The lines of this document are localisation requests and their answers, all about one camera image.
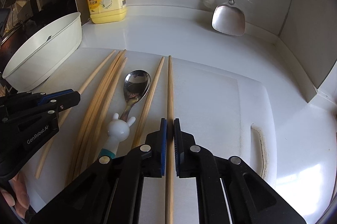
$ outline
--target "wooden chopstick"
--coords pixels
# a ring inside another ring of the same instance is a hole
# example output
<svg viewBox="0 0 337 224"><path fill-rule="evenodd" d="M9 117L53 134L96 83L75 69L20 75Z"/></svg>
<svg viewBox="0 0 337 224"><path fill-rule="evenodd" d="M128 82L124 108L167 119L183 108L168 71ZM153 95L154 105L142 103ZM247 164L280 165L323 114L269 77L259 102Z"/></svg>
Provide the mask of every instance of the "wooden chopstick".
<svg viewBox="0 0 337 224"><path fill-rule="evenodd" d="M111 73L109 74L109 76L107 78L106 84L102 86L101 92L98 93L98 98L96 99L96 105L94 106L92 114L89 118L88 125L85 129L85 132L84 132L81 144L80 144L79 152L77 154L77 159L76 159L76 164L75 164L74 174L73 174L72 180L77 178L81 173L83 159L84 159L85 151L86 151L88 143L89 143L90 133L92 131L92 127L94 126L96 117L98 115L98 111L99 111L99 109L102 105L103 98L104 98L104 96L105 96L105 94L106 94L106 92L109 88L109 85L110 85L112 79L116 75L116 72L119 69L119 66L121 65L121 62L123 60L125 52L126 52L126 50L124 50L123 53L120 55L118 61L116 62L116 65L114 66L114 68L112 69Z"/></svg>
<svg viewBox="0 0 337 224"><path fill-rule="evenodd" d="M163 64L164 64L164 60L165 60L165 58L161 57L161 60L159 62L157 70L156 70L156 74L154 75L153 81L151 83L149 93L147 94L142 113L140 114L140 117L139 117L137 128L136 128L136 131L134 133L134 140L132 142L131 149L140 145L140 139L141 139L143 131L144 131L145 122L146 122L147 116L149 114L152 99L153 99L153 96L154 96L154 92L156 91L157 83L158 83L158 80L159 80L159 77L160 77L161 68L163 67Z"/></svg>
<svg viewBox="0 0 337 224"><path fill-rule="evenodd" d="M97 68L91 73L91 75L86 79L86 81L82 84L82 86L80 87L80 89L78 90L78 92L80 94L82 94L84 92L84 90L88 87L89 83L93 80L93 78L97 75L97 73L102 69L102 67L106 64L106 62L111 58L111 56L116 52L116 50L113 50L105 59L104 61L101 62L101 64L99 66L97 66ZM70 111L72 108L69 108L67 110L65 110L63 113L60 114L60 119L59 119L59 128L61 128L62 124L64 123L64 121L66 120L66 118L68 117ZM41 172L42 172L42 168L43 165L45 163L45 160L47 158L47 155L49 153L49 150L51 148L51 146L53 145L55 136L53 136L43 147L43 152L41 154L40 157L40 161L38 163L38 166L36 168L36 172L35 172L35 178L39 179Z"/></svg>
<svg viewBox="0 0 337 224"><path fill-rule="evenodd" d="M80 145L82 143L82 139L83 139L83 136L85 134L85 130L87 128L89 119L92 116L94 108L97 106L98 99L99 99L99 97L102 93L102 88L107 85L108 78L109 78L113 68L115 67L117 61L119 60L119 57L121 56L121 54L122 54L122 52L119 51L117 53L116 57L114 58L114 60L112 61L112 63L110 64L107 72L103 76L103 78L102 78L102 80L101 80L101 82L100 82L100 84L97 88L97 91L96 91L94 97L92 98L92 100L90 102L90 105L87 108L87 111L84 115L80 130L77 134L76 141L74 143L74 147L73 147L73 150L72 150L72 156L70 158L70 165L69 165L68 174L67 174L67 178L66 178L66 185L68 185L72 181L72 178L73 178L73 175L74 175L74 169L75 169L75 165L76 165L76 161L77 161L77 156L78 156L79 149L80 149Z"/></svg>
<svg viewBox="0 0 337 224"><path fill-rule="evenodd" d="M165 174L165 224L173 224L173 72L172 56L168 57L167 75L167 140L166 140L166 174Z"/></svg>
<svg viewBox="0 0 337 224"><path fill-rule="evenodd" d="M115 90L116 90L118 80L119 80L119 78L121 76L121 73L124 69L126 61L127 61L127 58L124 59L124 61L122 62L122 65L120 66L116 76L114 77L114 80L111 84L110 90L109 90L109 92L107 94L107 97L105 99L104 105L102 107L101 114L99 115L98 122L97 122L96 129L95 129L95 133L93 135L93 139L92 139L92 143L91 143L91 147L90 147L90 152L89 152L88 161L87 161L87 168L96 160L95 156L96 156L96 151L97 151L97 143L98 143L98 139L100 137L102 124L103 124L103 121L104 121L104 119L107 115L107 111L109 109L112 97L113 97L113 95L115 93Z"/></svg>

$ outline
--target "white bowl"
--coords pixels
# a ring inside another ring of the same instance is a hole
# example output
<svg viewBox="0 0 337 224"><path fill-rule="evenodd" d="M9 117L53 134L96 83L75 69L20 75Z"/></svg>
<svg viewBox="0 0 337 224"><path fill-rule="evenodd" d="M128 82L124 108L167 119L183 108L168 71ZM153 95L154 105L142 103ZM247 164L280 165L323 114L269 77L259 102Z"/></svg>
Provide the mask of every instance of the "white bowl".
<svg viewBox="0 0 337 224"><path fill-rule="evenodd" d="M71 13L31 36L8 62L2 77L19 92L45 81L80 45L80 13Z"/></svg>

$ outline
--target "spatula head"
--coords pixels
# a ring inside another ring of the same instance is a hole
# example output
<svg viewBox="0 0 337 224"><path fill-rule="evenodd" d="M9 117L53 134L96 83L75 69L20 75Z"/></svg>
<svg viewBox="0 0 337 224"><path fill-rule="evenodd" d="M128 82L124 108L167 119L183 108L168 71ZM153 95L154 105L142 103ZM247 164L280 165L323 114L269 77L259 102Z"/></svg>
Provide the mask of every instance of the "spatula head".
<svg viewBox="0 0 337 224"><path fill-rule="evenodd" d="M216 31L233 36L245 33L245 14L229 3L218 5L213 14L212 26Z"/></svg>

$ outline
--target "teal band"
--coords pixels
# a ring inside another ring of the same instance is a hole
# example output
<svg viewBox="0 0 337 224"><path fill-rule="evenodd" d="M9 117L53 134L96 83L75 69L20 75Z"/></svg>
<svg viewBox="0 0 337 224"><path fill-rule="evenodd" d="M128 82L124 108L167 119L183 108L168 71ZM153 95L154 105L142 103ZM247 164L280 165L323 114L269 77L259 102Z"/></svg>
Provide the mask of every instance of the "teal band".
<svg viewBox="0 0 337 224"><path fill-rule="evenodd" d="M113 152L111 152L107 149L104 149L104 148L100 151L100 153L98 155L98 158L100 158L102 156L108 156L108 157L111 157L112 159L116 157L116 155Z"/></svg>

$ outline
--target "human hand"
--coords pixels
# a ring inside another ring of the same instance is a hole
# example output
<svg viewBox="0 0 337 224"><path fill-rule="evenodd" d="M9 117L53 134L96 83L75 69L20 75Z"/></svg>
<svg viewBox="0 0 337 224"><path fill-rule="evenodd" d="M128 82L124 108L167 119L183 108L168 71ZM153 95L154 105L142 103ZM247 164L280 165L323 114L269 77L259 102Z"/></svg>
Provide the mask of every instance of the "human hand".
<svg viewBox="0 0 337 224"><path fill-rule="evenodd" d="M25 218L26 211L29 207L29 197L27 195L27 188L25 184L25 178L21 172L17 173L15 177L11 179L12 187L16 195L16 202L14 198L6 190L0 188L0 191L5 198L9 206L15 206L15 211L21 218Z"/></svg>

